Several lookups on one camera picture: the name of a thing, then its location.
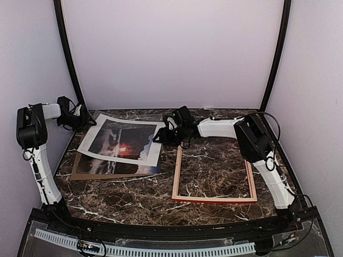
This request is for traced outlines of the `white photo mat board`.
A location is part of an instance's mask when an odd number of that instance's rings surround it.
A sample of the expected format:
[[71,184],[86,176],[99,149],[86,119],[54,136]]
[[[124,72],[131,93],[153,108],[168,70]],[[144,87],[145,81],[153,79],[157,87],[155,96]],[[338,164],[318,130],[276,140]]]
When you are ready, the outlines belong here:
[[127,120],[99,114],[78,151],[92,158],[155,167],[161,143],[152,141],[162,122]]

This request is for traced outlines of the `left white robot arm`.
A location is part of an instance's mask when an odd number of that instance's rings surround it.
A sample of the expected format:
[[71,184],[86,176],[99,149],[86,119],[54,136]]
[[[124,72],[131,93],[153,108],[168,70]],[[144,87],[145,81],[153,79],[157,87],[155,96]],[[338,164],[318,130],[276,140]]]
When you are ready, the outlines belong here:
[[48,120],[55,120],[58,126],[72,131],[94,126],[96,122],[84,104],[75,105],[65,96],[59,97],[57,103],[30,104],[17,111],[17,143],[23,150],[23,159],[30,163],[43,211],[62,232],[72,233],[76,223],[57,188],[48,161]]

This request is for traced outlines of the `red wooden picture frame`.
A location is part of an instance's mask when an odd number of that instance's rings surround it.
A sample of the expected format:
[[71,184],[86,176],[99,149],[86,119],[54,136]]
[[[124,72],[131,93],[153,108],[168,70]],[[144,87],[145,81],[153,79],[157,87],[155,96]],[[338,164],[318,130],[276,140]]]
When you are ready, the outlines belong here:
[[251,164],[233,138],[201,138],[179,147],[171,198],[213,205],[254,204],[256,186]]

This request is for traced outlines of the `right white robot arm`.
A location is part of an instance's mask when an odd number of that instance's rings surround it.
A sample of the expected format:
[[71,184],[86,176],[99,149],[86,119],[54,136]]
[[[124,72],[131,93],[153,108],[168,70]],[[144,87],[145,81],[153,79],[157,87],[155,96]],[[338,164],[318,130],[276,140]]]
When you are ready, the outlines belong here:
[[179,146],[185,139],[225,137],[238,142],[242,157],[259,171],[272,194],[276,217],[273,227],[285,232],[294,224],[295,194],[281,170],[267,131],[256,114],[234,119],[201,118],[196,120],[186,107],[164,117],[153,142]]

